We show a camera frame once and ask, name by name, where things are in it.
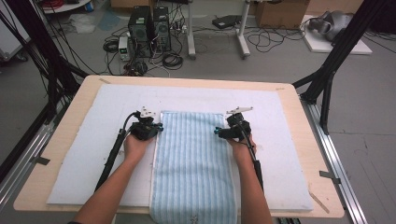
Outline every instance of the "white foam board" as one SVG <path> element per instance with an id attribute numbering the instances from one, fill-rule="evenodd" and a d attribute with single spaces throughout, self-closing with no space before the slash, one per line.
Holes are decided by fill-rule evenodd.
<path id="1" fill-rule="evenodd" d="M 303 18 L 303 22 L 307 21 L 314 16 L 305 15 Z M 307 28 L 308 24 L 305 27 L 305 37 L 304 41 L 306 45 L 312 52 L 318 53 L 329 53 L 332 51 L 332 43 L 328 41 L 323 35 L 319 34 L 317 31 L 310 31 Z M 371 54 L 373 53 L 367 45 L 363 43 L 363 41 L 359 40 L 358 44 L 353 48 L 350 52 L 351 54 Z"/>
<path id="2" fill-rule="evenodd" d="M 273 211 L 310 211 L 313 204 L 280 99 L 275 91 L 240 91 L 132 85 L 104 85 L 66 154 L 48 203 L 84 204 L 92 195 L 118 130 L 129 114 L 142 106 L 163 110 L 222 113 L 253 106 L 243 115 L 250 122 L 262 163 L 265 195 Z M 155 141 L 138 164 L 121 205 L 149 206 Z M 113 170 L 119 166 L 119 155 Z M 236 200 L 240 204 L 237 167 L 232 160 Z"/>

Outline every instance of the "computer tower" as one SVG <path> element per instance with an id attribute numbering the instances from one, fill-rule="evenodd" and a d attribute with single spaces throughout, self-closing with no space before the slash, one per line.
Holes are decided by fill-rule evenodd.
<path id="1" fill-rule="evenodd" d="M 155 31 L 150 7 L 133 7 L 128 22 L 128 29 L 131 35 L 135 56 L 142 58 L 151 57 L 151 49 L 155 49 L 155 43 L 154 46 L 151 46 L 151 41 L 155 37 Z"/>
<path id="2" fill-rule="evenodd" d="M 152 12 L 154 20 L 155 35 L 158 36 L 157 49 L 163 51 L 171 50 L 171 33 L 169 27 L 168 7 L 155 7 Z"/>

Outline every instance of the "blue striped cloth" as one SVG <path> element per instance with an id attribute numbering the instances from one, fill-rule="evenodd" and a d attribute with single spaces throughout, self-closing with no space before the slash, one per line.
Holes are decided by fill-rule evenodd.
<path id="1" fill-rule="evenodd" d="M 150 215 L 157 223 L 236 223 L 230 152 L 213 132 L 221 114 L 163 112 Z"/>

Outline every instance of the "desk leg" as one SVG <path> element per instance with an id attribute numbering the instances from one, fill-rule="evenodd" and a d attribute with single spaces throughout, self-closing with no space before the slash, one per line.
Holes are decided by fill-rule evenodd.
<path id="1" fill-rule="evenodd" d="M 192 0 L 189 1 L 189 27 L 187 33 L 187 43 L 189 44 L 189 56 L 191 59 L 195 60 L 195 44 L 194 36 L 192 34 Z"/>
<path id="2" fill-rule="evenodd" d="M 248 56 L 250 56 L 250 51 L 248 50 L 247 41 L 244 37 L 245 25 L 247 23 L 249 7 L 250 7 L 250 0 L 246 0 L 245 4 L 244 4 L 244 9 L 242 12 L 241 28 L 236 30 L 236 36 L 238 37 L 239 44 L 241 45 L 241 48 L 242 48 L 242 58 L 243 59 L 246 59 Z"/>

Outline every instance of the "wooden table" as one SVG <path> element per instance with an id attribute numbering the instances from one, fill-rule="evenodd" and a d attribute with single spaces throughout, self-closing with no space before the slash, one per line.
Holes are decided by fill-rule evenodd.
<path id="1" fill-rule="evenodd" d="M 343 206 L 332 180 L 319 176 L 328 171 L 314 134 L 309 126 L 300 99 L 294 87 L 284 83 L 260 83 L 201 79 L 178 79 L 156 77 L 107 77 L 89 76 L 81 85 L 72 104 L 50 139 L 42 157 L 50 159 L 48 165 L 38 164 L 30 174 L 14 203 L 22 211 L 77 211 L 80 205 L 47 204 L 52 187 L 60 171 L 64 156 L 71 147 L 78 128 L 89 111 L 96 93 L 106 84 L 133 84 L 143 86 L 174 86 L 217 88 L 234 90 L 277 91 L 292 139 L 304 171 L 314 210 L 308 213 L 271 213 L 273 217 L 342 217 Z M 120 207 L 119 213 L 147 214 L 147 207 Z"/>

